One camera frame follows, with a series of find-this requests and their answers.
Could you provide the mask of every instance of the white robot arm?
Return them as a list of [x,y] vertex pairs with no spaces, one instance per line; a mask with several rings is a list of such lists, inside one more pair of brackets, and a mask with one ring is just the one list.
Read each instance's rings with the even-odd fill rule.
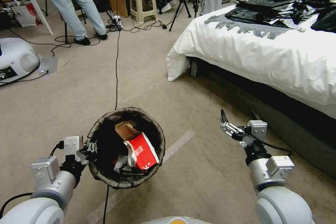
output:
[[314,224],[313,215],[305,200],[284,187],[287,184],[286,176],[293,170],[294,163],[289,156],[271,156],[264,148],[267,144],[263,141],[267,123],[254,114],[255,120],[248,121],[247,126],[237,127],[228,122],[223,110],[221,117],[221,129],[239,141],[246,152],[245,162],[250,169],[253,188],[258,197],[255,210],[260,222]]
[[63,223],[74,188],[88,164],[87,157],[95,155],[95,146],[84,147],[82,136],[69,136],[64,140],[64,152],[61,167],[55,156],[42,157],[31,165],[37,184],[31,199],[13,207],[0,224]]

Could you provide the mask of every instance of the bed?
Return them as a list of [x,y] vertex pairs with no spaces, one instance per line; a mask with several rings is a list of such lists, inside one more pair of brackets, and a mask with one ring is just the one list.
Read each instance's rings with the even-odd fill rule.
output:
[[167,55],[168,80],[190,62],[234,92],[307,161],[336,179],[336,34],[314,31],[317,15],[275,39],[205,24],[229,6],[194,19]]
[[336,34],[314,31],[317,15],[300,24],[306,31],[289,30],[275,39],[237,33],[238,27],[215,28],[205,24],[235,5],[198,17],[180,35],[167,55],[168,80],[189,66],[187,57],[269,85],[336,119]]

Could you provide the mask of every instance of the trash can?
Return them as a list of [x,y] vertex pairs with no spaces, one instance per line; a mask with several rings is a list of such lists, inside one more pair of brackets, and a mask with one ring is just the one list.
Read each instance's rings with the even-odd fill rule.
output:
[[[121,174],[113,170],[113,160],[127,151],[123,140],[115,131],[115,126],[129,120],[134,121],[137,129],[145,133],[159,160],[141,175]],[[90,142],[97,144],[97,159],[89,163],[91,174],[95,179],[104,181],[114,189],[139,186],[157,172],[165,155],[166,141],[162,128],[145,111],[135,107],[122,108],[103,115],[87,136],[87,144]]]

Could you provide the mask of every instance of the bed frame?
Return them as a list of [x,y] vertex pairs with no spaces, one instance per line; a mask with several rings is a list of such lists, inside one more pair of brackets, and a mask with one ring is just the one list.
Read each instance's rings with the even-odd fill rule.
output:
[[190,74],[203,74],[224,86],[255,111],[308,162],[336,179],[336,120],[262,83],[189,57]]

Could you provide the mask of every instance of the plastic stool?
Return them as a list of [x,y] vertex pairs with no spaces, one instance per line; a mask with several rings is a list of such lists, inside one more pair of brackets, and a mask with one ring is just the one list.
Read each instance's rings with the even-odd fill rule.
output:
[[158,11],[155,0],[152,0],[153,7],[148,3],[148,0],[129,0],[131,15],[135,16],[137,23],[143,23],[147,16],[155,16],[155,20],[159,20]]

